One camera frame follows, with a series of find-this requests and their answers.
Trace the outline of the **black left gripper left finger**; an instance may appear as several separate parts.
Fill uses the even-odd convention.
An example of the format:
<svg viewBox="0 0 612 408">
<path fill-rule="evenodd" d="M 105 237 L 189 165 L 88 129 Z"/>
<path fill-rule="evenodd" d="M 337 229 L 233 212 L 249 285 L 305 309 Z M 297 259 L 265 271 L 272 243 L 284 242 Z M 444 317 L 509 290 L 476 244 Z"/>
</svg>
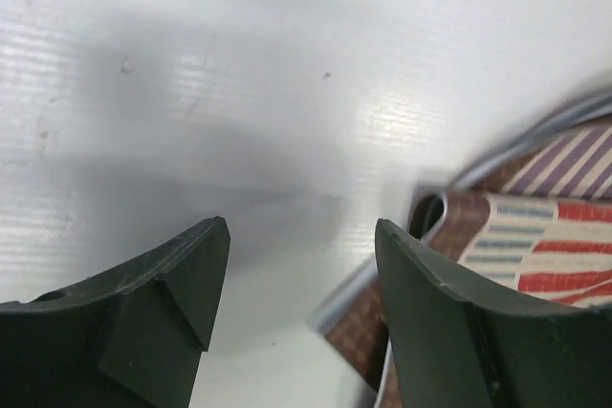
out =
<svg viewBox="0 0 612 408">
<path fill-rule="evenodd" d="M 31 302 L 1 307 L 5 407 L 186 407 L 230 252 L 221 217 Z"/>
</svg>

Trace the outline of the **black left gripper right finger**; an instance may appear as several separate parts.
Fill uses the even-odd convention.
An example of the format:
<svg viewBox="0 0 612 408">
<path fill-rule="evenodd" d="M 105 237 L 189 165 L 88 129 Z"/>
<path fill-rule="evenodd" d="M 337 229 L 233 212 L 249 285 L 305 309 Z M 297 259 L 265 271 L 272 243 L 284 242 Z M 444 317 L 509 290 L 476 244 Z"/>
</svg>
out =
<svg viewBox="0 0 612 408">
<path fill-rule="evenodd" d="M 607 407 L 611 310 L 511 290 L 386 219 L 375 253 L 407 407 Z"/>
</svg>

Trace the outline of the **patchwork striped cloth placemat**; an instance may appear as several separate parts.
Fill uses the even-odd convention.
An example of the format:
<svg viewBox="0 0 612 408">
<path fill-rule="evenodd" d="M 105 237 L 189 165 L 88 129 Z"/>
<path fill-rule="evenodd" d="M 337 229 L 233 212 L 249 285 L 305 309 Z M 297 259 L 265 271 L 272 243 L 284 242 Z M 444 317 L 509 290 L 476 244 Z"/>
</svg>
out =
<svg viewBox="0 0 612 408">
<path fill-rule="evenodd" d="M 421 190 L 401 229 L 511 290 L 611 310 L 610 88 L 566 103 L 450 186 Z M 369 406 L 407 407 L 375 252 L 320 305 L 312 324 L 362 377 Z"/>
</svg>

